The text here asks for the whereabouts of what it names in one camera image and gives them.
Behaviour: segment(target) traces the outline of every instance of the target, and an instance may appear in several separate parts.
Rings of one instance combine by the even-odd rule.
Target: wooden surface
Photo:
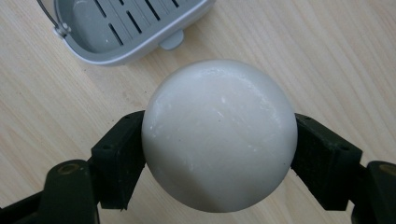
[[[395,0],[218,0],[174,51],[118,67],[86,64],[51,31],[36,1],[0,1],[0,206],[42,190],[61,161],[88,159],[122,116],[145,109],[180,66],[236,59],[271,76],[296,112],[396,162]],[[267,199],[208,214],[167,195],[145,169],[127,211],[102,223],[350,223],[325,212],[290,171]]]

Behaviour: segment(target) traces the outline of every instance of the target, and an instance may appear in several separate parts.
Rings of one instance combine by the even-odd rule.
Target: light wood tabletop
[[[78,59],[36,1],[0,1],[0,207],[42,190],[47,171],[87,160],[124,115],[144,110],[162,80],[206,59],[252,64],[297,113],[363,150],[361,163],[396,162],[396,1],[218,0],[173,51],[103,67]],[[326,212],[290,170],[262,202],[230,214],[193,210],[145,168],[128,210],[102,223],[350,223]]]

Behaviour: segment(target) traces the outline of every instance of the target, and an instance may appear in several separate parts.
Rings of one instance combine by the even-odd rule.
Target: gray plastic container
[[[54,32],[87,63],[136,61],[161,46],[174,49],[183,29],[215,0],[37,0]]]

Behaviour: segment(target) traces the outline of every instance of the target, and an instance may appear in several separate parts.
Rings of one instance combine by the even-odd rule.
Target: slot
[[[142,34],[142,30],[140,29],[137,22],[134,20],[134,17],[132,16],[131,12],[126,11],[126,14],[128,15],[129,19],[131,19],[132,23],[134,24],[134,27],[136,27],[137,32],[139,32],[139,34]]]
[[[113,25],[111,23],[108,24],[108,27],[110,27],[111,32],[113,32],[113,35],[117,38],[117,40],[119,41],[119,44],[122,46],[123,43],[120,39],[119,34],[117,34],[116,30],[114,29]]]
[[[145,0],[146,4],[148,5],[149,9],[151,10],[152,14],[154,14],[155,18],[157,19],[157,21],[160,20],[160,17],[158,16],[157,12],[155,11],[154,7],[152,7],[151,3],[149,2],[149,0]]]
[[[178,7],[178,2],[176,0],[172,0],[172,2],[175,4],[175,7]]]
[[[102,16],[106,17],[106,13],[103,11],[103,8],[100,5],[100,3],[98,2],[98,0],[94,0],[94,1],[95,1],[96,6],[99,8],[99,11],[102,13]]]

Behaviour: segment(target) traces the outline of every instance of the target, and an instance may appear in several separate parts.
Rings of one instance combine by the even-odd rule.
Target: white sphere
[[[175,199],[206,212],[258,203],[283,180],[297,125],[283,91],[236,61],[193,63],[151,97],[142,128],[148,167]]]

